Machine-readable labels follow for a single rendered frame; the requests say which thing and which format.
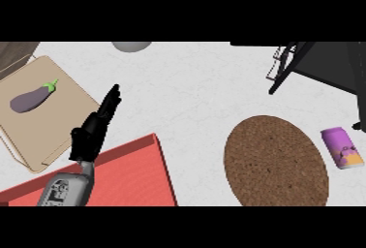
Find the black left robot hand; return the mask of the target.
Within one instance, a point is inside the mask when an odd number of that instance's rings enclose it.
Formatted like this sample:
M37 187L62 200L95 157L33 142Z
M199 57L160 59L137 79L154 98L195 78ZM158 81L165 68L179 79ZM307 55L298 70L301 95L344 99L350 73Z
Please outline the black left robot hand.
M83 125L71 130L71 152L68 158L72 161L93 162L96 160L120 102L120 91L115 84L99 109L89 114Z

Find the round brown cork placemat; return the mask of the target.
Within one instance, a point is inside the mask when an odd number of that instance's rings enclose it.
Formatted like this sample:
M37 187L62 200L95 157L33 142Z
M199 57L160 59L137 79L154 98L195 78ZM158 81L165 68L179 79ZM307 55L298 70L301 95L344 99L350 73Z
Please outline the round brown cork placemat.
M224 171L244 206L323 206L329 176L317 147L286 120L245 119L227 137Z

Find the beige cutting board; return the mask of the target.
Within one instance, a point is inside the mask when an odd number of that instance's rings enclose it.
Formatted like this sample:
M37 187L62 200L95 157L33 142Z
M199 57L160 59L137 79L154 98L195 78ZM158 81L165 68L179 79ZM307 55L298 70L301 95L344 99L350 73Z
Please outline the beige cutting board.
M56 90L43 104L16 113L10 101L47 82ZM0 133L15 149L12 156L33 173L46 170L71 145L70 131L80 127L99 104L49 56L40 56L0 80Z

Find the purple eggplant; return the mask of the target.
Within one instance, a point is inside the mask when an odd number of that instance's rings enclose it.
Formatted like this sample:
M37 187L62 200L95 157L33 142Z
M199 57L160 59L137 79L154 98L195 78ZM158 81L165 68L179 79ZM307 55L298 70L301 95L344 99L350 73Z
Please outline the purple eggplant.
M52 82L46 82L36 90L15 97L10 101L10 109L16 113L34 110L56 91L56 84L58 80L55 79Z

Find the red tray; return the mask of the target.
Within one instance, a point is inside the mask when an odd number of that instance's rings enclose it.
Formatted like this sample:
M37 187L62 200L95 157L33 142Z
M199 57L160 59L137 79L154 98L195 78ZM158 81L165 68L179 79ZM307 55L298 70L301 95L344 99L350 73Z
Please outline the red tray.
M71 164L2 191L0 206L36 206L46 184L58 172L81 172L81 169L78 164ZM161 142L155 134L99 155L96 183L87 205L177 205Z

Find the grey round bowl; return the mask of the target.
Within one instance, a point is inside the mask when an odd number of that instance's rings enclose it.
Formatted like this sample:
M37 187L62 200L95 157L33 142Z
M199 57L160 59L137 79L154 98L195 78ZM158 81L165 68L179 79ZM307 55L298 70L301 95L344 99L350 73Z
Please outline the grey round bowl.
M114 47L123 52L137 52L151 44L151 42L114 42Z

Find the brown wooden object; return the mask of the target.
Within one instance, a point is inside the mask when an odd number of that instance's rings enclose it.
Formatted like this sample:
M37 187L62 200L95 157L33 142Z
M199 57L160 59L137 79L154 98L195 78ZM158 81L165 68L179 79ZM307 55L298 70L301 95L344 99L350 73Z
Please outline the brown wooden object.
M39 42L0 42L0 80L25 64Z

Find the purple drink can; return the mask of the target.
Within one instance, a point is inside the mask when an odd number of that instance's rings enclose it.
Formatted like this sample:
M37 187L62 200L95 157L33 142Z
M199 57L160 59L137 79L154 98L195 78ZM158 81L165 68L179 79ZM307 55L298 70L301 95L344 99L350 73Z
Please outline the purple drink can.
M337 167L341 170L363 167L365 162L344 128L326 129L320 134Z

